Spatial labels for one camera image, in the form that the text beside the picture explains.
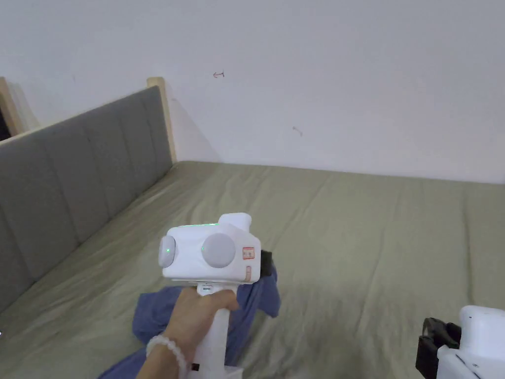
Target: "wall mark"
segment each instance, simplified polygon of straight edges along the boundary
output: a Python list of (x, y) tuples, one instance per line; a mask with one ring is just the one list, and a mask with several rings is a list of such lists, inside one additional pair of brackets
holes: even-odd
[(302, 132), (300, 129), (298, 129), (297, 127), (293, 127), (293, 130), (294, 131), (297, 131), (299, 134), (300, 134), (300, 137), (303, 137), (304, 136), (304, 132)]

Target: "green indicator light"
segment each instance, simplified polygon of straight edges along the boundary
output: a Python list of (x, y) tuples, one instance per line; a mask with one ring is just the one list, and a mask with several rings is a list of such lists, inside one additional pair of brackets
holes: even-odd
[(214, 226), (214, 225), (219, 225), (219, 224), (196, 224), (196, 225), (181, 225), (180, 227), (187, 227), (187, 226)]

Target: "gray upholstered headboard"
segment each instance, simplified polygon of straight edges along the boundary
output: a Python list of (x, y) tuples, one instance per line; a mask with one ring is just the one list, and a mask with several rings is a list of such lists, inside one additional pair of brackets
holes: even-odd
[(0, 312), (172, 165), (151, 87), (0, 144)]

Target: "gray round button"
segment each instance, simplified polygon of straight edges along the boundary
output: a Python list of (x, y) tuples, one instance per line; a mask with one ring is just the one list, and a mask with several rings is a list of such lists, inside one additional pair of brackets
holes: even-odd
[(175, 256), (175, 239), (171, 235), (166, 235), (160, 241), (158, 264), (162, 268), (167, 268), (173, 263), (174, 256)]
[(223, 268), (235, 258), (235, 243), (228, 235), (215, 233), (204, 241), (201, 254), (209, 266)]

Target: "white beaded bracelet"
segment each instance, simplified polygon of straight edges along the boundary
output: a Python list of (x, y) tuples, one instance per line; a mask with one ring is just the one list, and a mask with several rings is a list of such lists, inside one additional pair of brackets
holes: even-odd
[(174, 353), (175, 359), (177, 359), (177, 363), (179, 364), (179, 379), (185, 379), (187, 371), (187, 363), (186, 359), (184, 358), (184, 354), (182, 354), (181, 349), (179, 349), (176, 343), (162, 335), (154, 336), (153, 338), (151, 338), (151, 340), (147, 344), (147, 347), (145, 348), (146, 357), (149, 356), (149, 354), (151, 353), (151, 351), (153, 351), (156, 345), (165, 345), (168, 348), (168, 350)]

